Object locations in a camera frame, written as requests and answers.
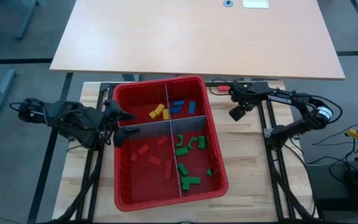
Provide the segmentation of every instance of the bin divider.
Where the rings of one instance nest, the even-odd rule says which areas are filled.
[[[180,187],[179,172],[178,172],[178,162],[177,162],[177,157],[175,155],[175,144],[173,142],[173,131],[172,131],[172,122],[171,122],[171,112],[169,110],[169,98],[168,98],[167,84],[165,84],[165,96],[167,97],[167,109],[168,109],[168,115],[169,115],[169,128],[171,129],[171,143],[172,143],[172,150],[173,150],[173,160],[175,161],[175,171],[177,172],[179,197],[181,197],[181,187]]]

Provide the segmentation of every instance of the wooden table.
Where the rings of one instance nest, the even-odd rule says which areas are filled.
[[[78,0],[51,69],[343,80],[316,0]]]
[[[283,82],[269,82],[269,85],[270,87],[284,89]],[[96,106],[99,86],[100,83],[85,83],[80,98],[81,103],[85,106]],[[229,180],[227,194],[209,200],[150,208],[136,212],[121,212],[114,204],[113,148],[106,146],[94,222],[277,221],[257,109],[247,113],[240,121],[235,122],[229,116],[229,110],[236,104],[231,102],[229,96],[215,96],[209,93],[208,97]],[[277,124],[289,124],[293,121],[289,106],[273,102],[273,109]],[[265,109],[265,114],[269,123],[267,109]],[[69,147],[76,145],[78,143],[73,142]],[[295,149],[290,142],[287,145]],[[67,154],[53,218],[59,217],[80,191],[86,154],[87,150],[82,148],[73,149]],[[284,149],[283,155],[291,190],[303,206],[311,212],[313,210],[313,199],[311,198],[311,188],[305,168],[289,150]],[[284,212],[287,214],[287,206],[283,197],[282,203]],[[88,204],[89,197],[85,200],[84,217],[86,217],[88,211]]]

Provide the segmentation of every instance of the gray floor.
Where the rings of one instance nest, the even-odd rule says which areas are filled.
[[[20,25],[20,14],[8,0],[0,0],[0,59],[53,57],[70,16],[74,0],[40,0],[34,17],[21,42],[14,39]],[[358,50],[358,15],[348,0],[322,0],[319,5],[337,51]],[[344,114],[340,121],[321,131],[302,136],[306,161],[321,156],[342,157],[349,145],[316,147],[311,143],[358,123],[358,56],[340,57],[346,81],[285,80],[287,89],[325,96],[337,103]],[[0,65],[0,81],[10,68],[17,70],[9,95],[0,113],[0,216],[25,223],[29,214],[35,185],[48,143],[50,128],[27,124],[17,119],[8,104],[25,97],[56,101],[65,79],[64,73],[51,72],[49,64]],[[83,82],[122,81],[111,74],[75,74],[68,100],[78,101]],[[330,142],[347,141],[345,136]],[[52,216],[68,142],[58,138],[39,213],[39,222]],[[329,220],[358,223],[358,213],[325,212]]]

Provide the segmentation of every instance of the green block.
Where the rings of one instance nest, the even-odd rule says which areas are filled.
[[[189,174],[189,172],[187,171],[186,167],[184,164],[179,164],[178,165],[178,170],[180,171],[180,173],[184,176],[187,176]]]
[[[189,144],[187,144],[187,148],[193,149],[193,146],[191,146],[191,143],[192,143],[193,141],[197,141],[197,138],[196,138],[196,137],[192,137],[192,138],[190,139]]]
[[[180,142],[177,144],[178,147],[181,147],[183,145],[183,135],[178,134],[178,138],[180,138]]]
[[[199,177],[181,177],[182,183],[189,183],[189,184],[200,184],[201,178]]]
[[[205,149],[205,136],[198,137],[198,148]]]
[[[187,152],[189,152],[189,151],[187,150],[187,147],[183,147],[183,148],[180,148],[180,149],[175,150],[175,154],[176,154],[177,156],[184,155],[184,154],[186,154]]]
[[[190,184],[189,183],[183,183],[181,188],[182,188],[182,190],[189,190],[190,189]]]

